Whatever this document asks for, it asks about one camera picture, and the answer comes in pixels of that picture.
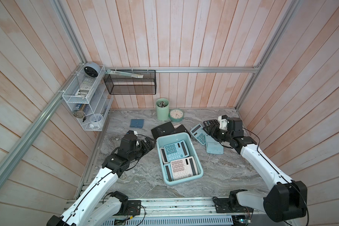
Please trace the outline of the black calculator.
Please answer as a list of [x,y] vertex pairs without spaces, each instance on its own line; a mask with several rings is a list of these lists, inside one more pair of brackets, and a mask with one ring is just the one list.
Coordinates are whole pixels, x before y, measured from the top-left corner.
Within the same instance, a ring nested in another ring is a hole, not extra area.
[[215,128],[219,128],[219,126],[220,126],[220,123],[217,119],[203,121],[203,124],[204,124],[205,129],[208,128],[209,126],[211,126],[212,124],[215,125]]

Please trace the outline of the mint green storage box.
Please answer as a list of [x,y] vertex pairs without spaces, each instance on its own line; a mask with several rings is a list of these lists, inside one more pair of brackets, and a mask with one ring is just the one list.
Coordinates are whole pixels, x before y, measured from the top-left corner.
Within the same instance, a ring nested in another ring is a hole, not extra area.
[[159,137],[156,145],[166,184],[173,186],[203,176],[203,168],[187,133]]

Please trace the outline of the small teal calculator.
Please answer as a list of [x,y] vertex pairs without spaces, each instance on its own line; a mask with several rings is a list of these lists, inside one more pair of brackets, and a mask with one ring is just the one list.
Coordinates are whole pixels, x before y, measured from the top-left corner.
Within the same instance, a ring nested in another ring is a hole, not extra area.
[[165,172],[165,177],[169,182],[173,181],[173,176],[172,176],[172,171],[171,171],[171,165],[170,163],[165,164],[164,166],[164,172]]

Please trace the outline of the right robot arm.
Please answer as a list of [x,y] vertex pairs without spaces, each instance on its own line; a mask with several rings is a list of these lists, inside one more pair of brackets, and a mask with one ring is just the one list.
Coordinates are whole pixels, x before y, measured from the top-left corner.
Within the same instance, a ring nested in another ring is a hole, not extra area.
[[281,171],[260,149],[260,139],[254,140],[244,134],[247,130],[241,119],[223,115],[219,120],[204,124],[206,134],[220,144],[226,143],[226,148],[235,150],[246,159],[269,189],[266,196],[246,189],[231,191],[228,208],[231,211],[252,208],[266,213],[272,221],[288,226],[298,226],[300,218],[309,218],[307,186]]

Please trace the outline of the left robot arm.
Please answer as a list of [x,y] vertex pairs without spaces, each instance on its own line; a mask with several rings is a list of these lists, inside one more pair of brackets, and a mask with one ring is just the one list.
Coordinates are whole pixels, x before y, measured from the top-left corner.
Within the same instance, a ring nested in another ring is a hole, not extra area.
[[120,146],[106,157],[102,168],[84,193],[61,216],[52,216],[48,226],[100,226],[109,217],[124,212],[128,206],[128,197],[121,192],[113,192],[101,207],[96,208],[109,188],[134,161],[154,149],[155,139],[128,131],[121,139]]

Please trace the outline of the large teal calculator right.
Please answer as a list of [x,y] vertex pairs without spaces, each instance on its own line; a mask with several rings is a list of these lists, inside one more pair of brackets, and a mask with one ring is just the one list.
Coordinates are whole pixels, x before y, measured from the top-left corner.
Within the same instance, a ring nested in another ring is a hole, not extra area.
[[192,136],[203,146],[206,145],[206,137],[208,136],[206,132],[203,130],[203,126],[199,123],[195,125],[191,130],[190,133]]

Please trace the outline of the green pen cup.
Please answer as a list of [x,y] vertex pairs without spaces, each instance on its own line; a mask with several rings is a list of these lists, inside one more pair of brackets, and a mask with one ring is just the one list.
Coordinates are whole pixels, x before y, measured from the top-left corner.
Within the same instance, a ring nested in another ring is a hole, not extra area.
[[168,120],[169,118],[169,100],[166,98],[159,98],[156,103],[157,119],[160,121]]

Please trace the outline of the white mug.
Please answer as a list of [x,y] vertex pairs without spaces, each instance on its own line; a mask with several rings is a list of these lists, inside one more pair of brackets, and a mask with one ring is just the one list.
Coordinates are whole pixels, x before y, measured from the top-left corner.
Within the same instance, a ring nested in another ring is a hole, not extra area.
[[103,121],[103,115],[102,114],[92,114],[89,118],[90,123],[89,127],[93,130],[100,129],[101,123]]

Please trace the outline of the ruler on basket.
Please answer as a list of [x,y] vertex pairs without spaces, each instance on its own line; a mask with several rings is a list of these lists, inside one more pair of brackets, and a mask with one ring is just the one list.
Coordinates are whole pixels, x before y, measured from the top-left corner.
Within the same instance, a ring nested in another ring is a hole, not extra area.
[[121,71],[116,71],[116,70],[106,70],[105,74],[117,75],[117,76],[126,76],[126,77],[139,78],[139,79],[143,78],[143,76],[144,76],[142,74],[121,72]]

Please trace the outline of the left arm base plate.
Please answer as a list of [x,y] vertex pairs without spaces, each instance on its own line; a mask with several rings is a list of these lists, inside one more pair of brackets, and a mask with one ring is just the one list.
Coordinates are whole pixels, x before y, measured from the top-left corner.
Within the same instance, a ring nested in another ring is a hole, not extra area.
[[137,216],[141,214],[141,201],[129,200],[125,207],[121,207],[120,211],[115,216]]

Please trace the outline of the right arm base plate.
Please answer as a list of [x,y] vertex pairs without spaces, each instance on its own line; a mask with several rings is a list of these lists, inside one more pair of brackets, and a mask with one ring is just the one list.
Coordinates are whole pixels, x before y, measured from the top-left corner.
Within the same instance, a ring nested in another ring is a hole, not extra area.
[[252,213],[253,208],[241,206],[233,198],[213,197],[216,213]]

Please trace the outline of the aluminium front rail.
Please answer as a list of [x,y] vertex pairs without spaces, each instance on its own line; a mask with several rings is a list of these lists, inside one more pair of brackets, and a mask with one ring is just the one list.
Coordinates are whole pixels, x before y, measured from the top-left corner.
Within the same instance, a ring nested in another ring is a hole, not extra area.
[[[104,211],[105,215],[111,217],[117,214],[121,207],[127,205],[127,201],[123,196],[119,198],[113,194],[105,199],[99,199],[97,202],[89,202],[88,196],[82,200],[79,198],[71,206],[63,212],[63,216],[78,217],[83,214],[83,220],[94,220],[95,211]],[[190,197],[190,198],[154,198],[143,199],[141,207],[144,207],[146,216],[152,217],[171,217],[171,216],[207,216],[207,215],[245,215],[253,214],[266,215],[265,211],[260,207],[253,208],[252,213],[216,213],[215,204],[211,197]]]

